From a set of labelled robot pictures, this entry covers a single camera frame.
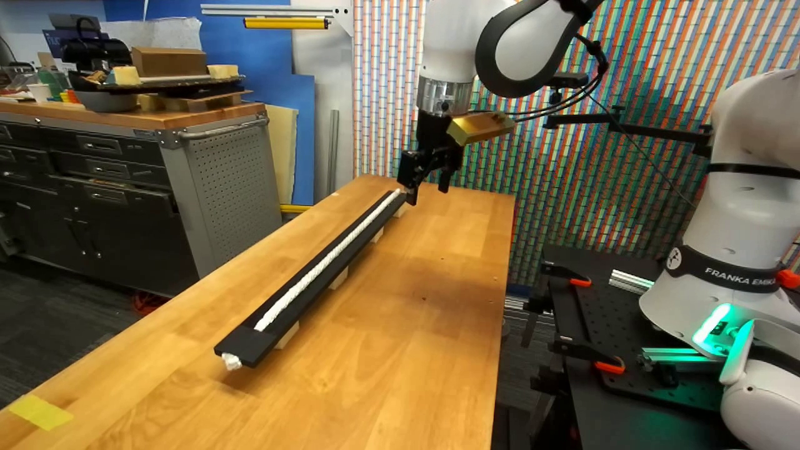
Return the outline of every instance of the white stripe on tube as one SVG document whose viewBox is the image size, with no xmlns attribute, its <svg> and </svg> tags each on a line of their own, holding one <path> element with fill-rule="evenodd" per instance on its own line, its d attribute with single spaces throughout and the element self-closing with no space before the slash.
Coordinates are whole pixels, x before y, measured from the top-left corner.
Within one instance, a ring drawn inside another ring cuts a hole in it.
<svg viewBox="0 0 800 450">
<path fill-rule="evenodd" d="M 390 192 L 340 245 L 336 245 L 312 270 L 307 270 L 301 282 L 295 282 L 285 295 L 276 300 L 276 305 L 255 323 L 253 331 L 262 333 L 268 331 L 276 317 L 338 257 L 343 250 L 365 231 L 371 222 L 378 221 L 381 212 L 385 212 L 402 191 Z"/>
</svg>

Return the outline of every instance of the long black tube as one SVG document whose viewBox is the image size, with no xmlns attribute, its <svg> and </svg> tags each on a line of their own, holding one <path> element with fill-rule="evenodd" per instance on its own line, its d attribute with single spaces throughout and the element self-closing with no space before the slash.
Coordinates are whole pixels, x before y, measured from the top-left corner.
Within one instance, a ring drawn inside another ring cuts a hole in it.
<svg viewBox="0 0 800 450">
<path fill-rule="evenodd" d="M 301 316 L 327 290 L 327 285 L 353 263 L 353 257 L 368 247 L 381 228 L 405 202 L 405 192 L 397 195 L 297 297 L 261 333 L 255 326 L 261 317 L 276 307 L 287 290 L 293 290 L 310 270 L 315 270 L 327 253 L 333 253 L 347 236 L 353 236 L 362 221 L 368 221 L 393 192 L 385 192 L 372 202 L 345 233 L 340 233 L 323 253 L 317 253 L 295 277 L 290 277 L 276 295 L 271 295 L 245 323 L 231 331 L 217 346 L 216 352 L 223 358 L 237 358 L 243 366 L 255 367 L 278 341 L 301 321 Z"/>
</svg>

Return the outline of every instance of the yellow tape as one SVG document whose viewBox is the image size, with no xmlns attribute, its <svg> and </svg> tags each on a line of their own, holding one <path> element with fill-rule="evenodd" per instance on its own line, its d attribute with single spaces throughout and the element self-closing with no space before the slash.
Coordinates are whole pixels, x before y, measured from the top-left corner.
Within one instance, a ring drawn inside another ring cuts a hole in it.
<svg viewBox="0 0 800 450">
<path fill-rule="evenodd" d="M 245 17 L 248 30 L 327 30 L 326 17 Z"/>
<path fill-rule="evenodd" d="M 42 431 L 56 431 L 72 421 L 70 412 L 60 410 L 57 406 L 50 406 L 48 400 L 38 395 L 23 395 L 7 410 Z"/>
<path fill-rule="evenodd" d="M 280 205 L 285 215 L 303 215 L 306 211 L 310 211 L 310 205 Z"/>
</svg>

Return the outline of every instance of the floor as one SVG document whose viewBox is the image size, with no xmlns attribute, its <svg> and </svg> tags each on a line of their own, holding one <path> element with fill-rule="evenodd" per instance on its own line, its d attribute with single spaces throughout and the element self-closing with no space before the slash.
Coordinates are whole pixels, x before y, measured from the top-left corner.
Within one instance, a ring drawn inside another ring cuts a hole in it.
<svg viewBox="0 0 800 450">
<path fill-rule="evenodd" d="M 137 321 L 131 292 L 0 263 L 0 407 Z"/>
</svg>

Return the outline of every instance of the striped wall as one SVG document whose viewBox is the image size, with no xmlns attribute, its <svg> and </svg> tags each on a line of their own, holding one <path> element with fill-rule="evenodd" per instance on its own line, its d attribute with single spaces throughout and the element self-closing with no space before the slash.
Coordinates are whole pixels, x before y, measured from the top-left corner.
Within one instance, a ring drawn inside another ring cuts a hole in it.
<svg viewBox="0 0 800 450">
<path fill-rule="evenodd" d="M 393 175 L 413 147 L 422 0 L 355 0 L 355 175 Z M 798 0 L 605 0 L 588 37 L 613 63 L 603 106 L 637 126 L 698 130 L 712 98 L 740 77 L 800 65 Z M 563 71 L 593 68 L 572 46 Z M 472 106 L 531 111 L 540 90 L 503 101 L 476 88 Z M 583 102 L 572 113 L 603 113 Z M 518 197 L 510 285 L 533 285 L 546 245 L 662 256 L 691 215 L 706 163 L 688 146 L 621 138 L 603 126 L 543 130 L 472 146 L 455 186 Z"/>
</svg>

